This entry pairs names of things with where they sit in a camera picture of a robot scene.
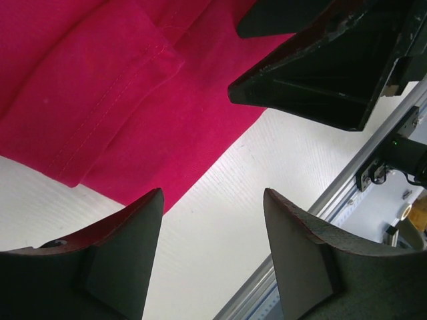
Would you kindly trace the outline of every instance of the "white textured surface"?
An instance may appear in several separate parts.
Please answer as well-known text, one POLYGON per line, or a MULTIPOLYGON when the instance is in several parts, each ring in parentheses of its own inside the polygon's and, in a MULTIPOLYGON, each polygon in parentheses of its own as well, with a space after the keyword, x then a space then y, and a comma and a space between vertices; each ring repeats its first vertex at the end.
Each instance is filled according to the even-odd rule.
MULTIPOLYGON (((270 252, 262 210, 273 187, 308 207, 395 108, 363 133, 268 110, 164 217, 144 319, 211 319, 270 252)), ((39 246, 121 205, 0 157, 0 250, 39 246)))

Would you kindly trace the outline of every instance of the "black metal bracket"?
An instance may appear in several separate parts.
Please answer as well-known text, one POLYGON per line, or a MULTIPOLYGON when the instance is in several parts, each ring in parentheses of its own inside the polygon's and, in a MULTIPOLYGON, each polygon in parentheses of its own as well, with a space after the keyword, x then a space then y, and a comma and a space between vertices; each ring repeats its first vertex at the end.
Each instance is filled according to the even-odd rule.
POLYGON ((412 107, 391 132, 383 139, 376 150, 356 173, 356 184, 359 190, 365 191, 371 183, 383 184, 389 170, 384 151, 396 137, 408 138, 417 126, 419 107, 412 107))
POLYGON ((238 26, 241 37, 300 32, 229 86, 232 103, 361 131, 380 96, 399 95, 425 76, 427 0, 327 2, 253 6, 238 26))

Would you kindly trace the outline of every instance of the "fabric fold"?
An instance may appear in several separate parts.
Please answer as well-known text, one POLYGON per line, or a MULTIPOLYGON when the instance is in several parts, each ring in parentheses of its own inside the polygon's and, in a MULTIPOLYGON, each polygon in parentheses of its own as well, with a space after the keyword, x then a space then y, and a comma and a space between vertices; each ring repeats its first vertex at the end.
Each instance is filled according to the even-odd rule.
POLYGON ((0 154, 75 186, 135 108, 182 64, 141 6, 112 0, 32 72, 0 120, 0 154))

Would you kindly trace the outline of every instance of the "pink fabric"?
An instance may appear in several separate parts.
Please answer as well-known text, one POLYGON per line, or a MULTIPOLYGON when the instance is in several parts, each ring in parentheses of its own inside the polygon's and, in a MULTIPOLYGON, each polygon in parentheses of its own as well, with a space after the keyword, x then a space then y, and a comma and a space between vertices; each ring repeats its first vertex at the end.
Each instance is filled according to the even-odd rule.
POLYGON ((262 113, 227 86, 289 36, 239 39, 252 4, 3 0, 0 154, 168 210, 262 113))

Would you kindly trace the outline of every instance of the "stitching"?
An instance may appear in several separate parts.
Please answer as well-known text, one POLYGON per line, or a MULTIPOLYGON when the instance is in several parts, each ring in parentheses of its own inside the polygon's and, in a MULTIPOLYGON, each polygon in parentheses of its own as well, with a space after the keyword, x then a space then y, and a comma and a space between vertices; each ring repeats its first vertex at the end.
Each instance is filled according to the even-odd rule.
MULTIPOLYGON (((163 52, 163 50, 165 49, 165 46, 163 46, 163 49, 158 52, 155 56, 153 56, 146 64, 150 63, 151 61, 153 61, 160 53, 163 52)), ((130 79, 129 83, 126 85, 126 87, 121 91, 121 93, 117 96, 117 98, 114 100, 114 102, 109 106, 109 108, 105 111, 105 113, 103 114, 103 116, 101 117, 101 119, 98 121, 98 123, 96 124, 96 126, 92 129, 92 131, 89 133, 89 135, 86 137, 86 139, 83 141, 83 143, 80 145, 80 147, 78 147, 73 155, 69 158, 69 160, 66 162, 66 164, 64 165, 64 167, 62 168, 61 172, 59 172, 58 174, 58 178, 60 178, 63 174, 63 172, 65 171, 65 169, 68 167, 68 164, 70 164, 70 162, 74 159, 74 157, 77 155, 77 153, 79 152, 79 150, 86 144, 87 140, 92 136, 92 134, 95 132, 95 130, 98 128, 98 126, 102 123, 102 121, 105 119, 105 117, 107 116, 107 114, 110 112, 110 110, 113 108, 113 106, 115 105, 115 103, 120 99, 120 97, 123 95, 123 93, 126 91, 126 89, 131 85, 132 81, 136 78, 136 76, 138 75, 140 70, 137 71, 137 73, 135 73, 135 75, 133 75, 133 77, 130 79)))
MULTIPOLYGON (((145 50, 142 52, 142 55, 145 54, 145 52, 147 52, 147 50, 149 49, 149 45, 148 47, 145 48, 145 50)), ((89 118, 91 117, 91 115, 95 112, 95 110, 98 108, 98 106, 101 104, 101 102, 105 99, 105 97, 107 96, 107 94, 113 89, 114 85, 120 80, 121 76, 125 73, 125 71, 129 69, 129 65, 119 74, 119 76, 114 80, 113 84, 111 85, 110 88, 108 88, 108 90, 104 93, 104 95, 102 96, 102 98, 98 101, 98 103, 96 104, 96 106, 94 106, 92 108, 92 110, 89 112, 89 114, 86 116, 86 118, 83 120, 83 122, 81 123, 81 125, 74 131, 73 135, 70 136, 70 138, 67 140, 67 142, 62 146, 62 148, 58 151, 58 153, 56 154, 56 156, 53 158, 52 162, 50 162, 49 166, 46 168, 45 172, 48 172, 48 170, 52 167, 52 165, 56 162, 56 160, 58 159, 58 157, 62 154, 62 152, 64 152, 66 146, 68 146, 68 144, 71 142, 71 140, 73 140, 73 138, 75 137, 75 135, 80 131, 80 129, 87 123, 87 120, 89 120, 89 118)))

